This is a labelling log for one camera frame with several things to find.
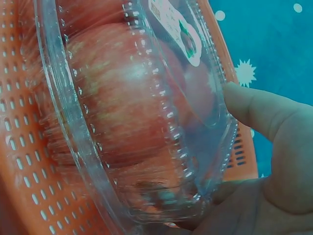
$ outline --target clear plastic container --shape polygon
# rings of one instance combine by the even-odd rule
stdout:
[[[113,234],[203,212],[236,121],[196,0],[20,0],[48,151]]]

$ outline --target label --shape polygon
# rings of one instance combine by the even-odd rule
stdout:
[[[169,0],[149,0],[149,9],[183,51],[191,65],[198,67],[202,42],[197,31]]]

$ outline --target red apple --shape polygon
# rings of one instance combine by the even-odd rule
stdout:
[[[121,23],[89,30],[67,47],[86,121],[107,164],[135,164],[176,142],[172,94],[165,87],[174,79],[152,47],[145,32]],[[171,60],[175,76],[183,77],[179,61]],[[182,95],[174,99],[186,103]]]

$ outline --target blue background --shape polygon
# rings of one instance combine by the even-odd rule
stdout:
[[[218,22],[234,66],[250,60],[255,67],[256,80],[250,87],[313,104],[312,0],[209,2],[215,13],[225,13],[225,19]],[[302,11],[296,11],[295,4]],[[268,176],[271,143],[256,132],[253,139],[259,175]]]

